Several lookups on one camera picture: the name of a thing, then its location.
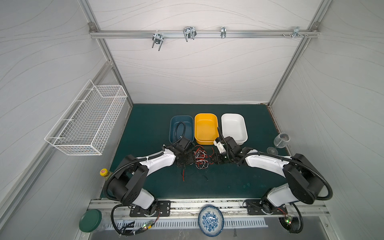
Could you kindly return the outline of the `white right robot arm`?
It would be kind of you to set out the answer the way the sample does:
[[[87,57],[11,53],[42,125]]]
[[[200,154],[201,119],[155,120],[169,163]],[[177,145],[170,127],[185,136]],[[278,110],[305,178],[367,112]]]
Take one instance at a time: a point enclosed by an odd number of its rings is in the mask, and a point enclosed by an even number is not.
[[[252,148],[241,148],[232,137],[216,138],[214,145],[224,162],[245,164],[286,179],[285,184],[267,190],[256,204],[264,211],[272,211],[282,205],[296,202],[312,205],[316,200],[328,201],[333,197],[331,185],[304,155],[284,157]]]

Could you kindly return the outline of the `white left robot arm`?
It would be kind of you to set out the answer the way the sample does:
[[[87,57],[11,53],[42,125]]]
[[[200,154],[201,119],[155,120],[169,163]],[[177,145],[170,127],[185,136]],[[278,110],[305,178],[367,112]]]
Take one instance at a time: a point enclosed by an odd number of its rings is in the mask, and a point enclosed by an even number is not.
[[[120,202],[124,207],[138,206],[153,215],[158,200],[144,189],[147,177],[177,160],[187,159],[187,151],[192,148],[192,141],[181,137],[175,143],[163,146],[162,151],[146,157],[136,158],[127,155],[106,180],[103,186],[104,196],[112,201]]]

